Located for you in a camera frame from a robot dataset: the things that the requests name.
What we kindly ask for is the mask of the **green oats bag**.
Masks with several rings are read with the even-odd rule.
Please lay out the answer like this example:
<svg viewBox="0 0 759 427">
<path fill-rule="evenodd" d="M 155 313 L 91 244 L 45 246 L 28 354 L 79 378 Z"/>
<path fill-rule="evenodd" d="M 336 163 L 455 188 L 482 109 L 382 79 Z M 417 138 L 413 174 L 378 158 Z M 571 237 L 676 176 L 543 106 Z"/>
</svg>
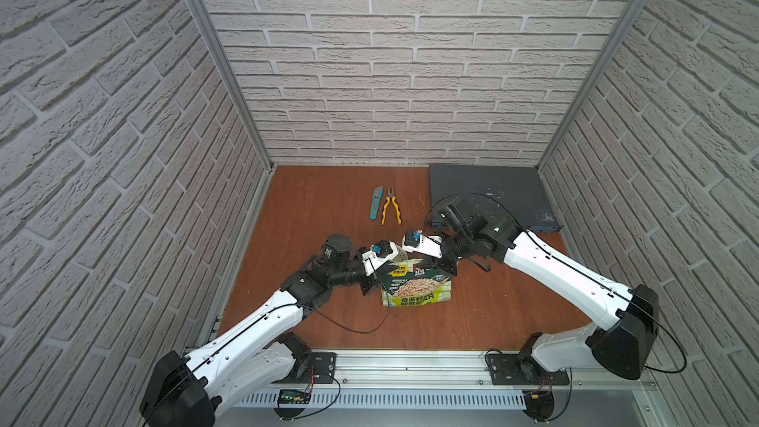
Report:
<svg viewBox="0 0 759 427">
<path fill-rule="evenodd" d="M 381 276 L 381 302 L 387 308 L 414 308 L 448 302 L 452 298 L 450 276 L 421 259 L 393 262 Z"/>
</svg>

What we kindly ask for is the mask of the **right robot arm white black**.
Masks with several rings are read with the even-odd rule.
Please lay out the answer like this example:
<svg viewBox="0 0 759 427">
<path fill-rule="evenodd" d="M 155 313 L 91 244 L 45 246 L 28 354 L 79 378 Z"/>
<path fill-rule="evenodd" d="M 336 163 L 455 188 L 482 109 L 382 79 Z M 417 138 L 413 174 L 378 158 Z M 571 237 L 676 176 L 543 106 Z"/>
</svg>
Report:
<svg viewBox="0 0 759 427">
<path fill-rule="evenodd" d="M 523 372 L 553 373 L 570 368 L 603 368 L 629 381 L 649 370 L 648 356 L 664 331 L 659 298 L 644 284 L 630 288 L 565 256 L 525 229 L 511 213 L 490 219 L 465 199 L 440 210 L 452 231 L 441 242 L 443 269 L 478 256 L 526 274 L 583 312 L 589 324 L 561 333 L 535 333 L 519 356 Z"/>
</svg>

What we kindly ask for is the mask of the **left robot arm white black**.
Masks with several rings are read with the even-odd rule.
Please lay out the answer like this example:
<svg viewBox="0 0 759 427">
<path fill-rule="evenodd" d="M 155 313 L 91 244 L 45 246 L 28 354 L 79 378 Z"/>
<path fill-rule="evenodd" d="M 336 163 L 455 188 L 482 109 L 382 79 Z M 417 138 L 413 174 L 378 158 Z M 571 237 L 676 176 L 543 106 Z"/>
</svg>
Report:
<svg viewBox="0 0 759 427">
<path fill-rule="evenodd" d="M 330 235 L 250 316 L 206 345 L 186 355 L 171 351 L 155 364 L 140 403 L 144 425 L 213 426 L 261 387 L 301 378 L 310 348 L 293 328 L 322 308 L 336 288 L 373 292 L 381 270 L 398 255 L 391 241 L 354 250 L 347 236 Z"/>
</svg>

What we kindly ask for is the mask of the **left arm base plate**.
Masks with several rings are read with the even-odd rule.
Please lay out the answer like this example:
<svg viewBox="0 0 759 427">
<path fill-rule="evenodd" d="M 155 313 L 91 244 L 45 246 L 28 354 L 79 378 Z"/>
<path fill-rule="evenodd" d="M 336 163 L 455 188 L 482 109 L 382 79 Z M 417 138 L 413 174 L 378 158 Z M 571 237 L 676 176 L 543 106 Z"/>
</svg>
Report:
<svg viewBox="0 0 759 427">
<path fill-rule="evenodd" d="M 308 357 L 298 358 L 288 377 L 282 379 L 285 384 L 331 385 L 336 369 L 335 352 L 312 352 Z"/>
</svg>

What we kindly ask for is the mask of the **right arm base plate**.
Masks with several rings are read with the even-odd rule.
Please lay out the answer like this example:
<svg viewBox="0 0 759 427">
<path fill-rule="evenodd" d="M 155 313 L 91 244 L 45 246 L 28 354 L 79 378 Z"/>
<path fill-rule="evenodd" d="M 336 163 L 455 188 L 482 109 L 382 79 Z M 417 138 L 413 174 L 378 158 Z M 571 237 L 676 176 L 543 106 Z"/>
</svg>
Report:
<svg viewBox="0 0 759 427">
<path fill-rule="evenodd" d="M 548 372 L 531 358 L 519 354 L 490 350 L 484 354 L 486 369 L 492 385 L 513 385 L 513 387 L 551 387 L 570 385 L 565 371 Z"/>
</svg>

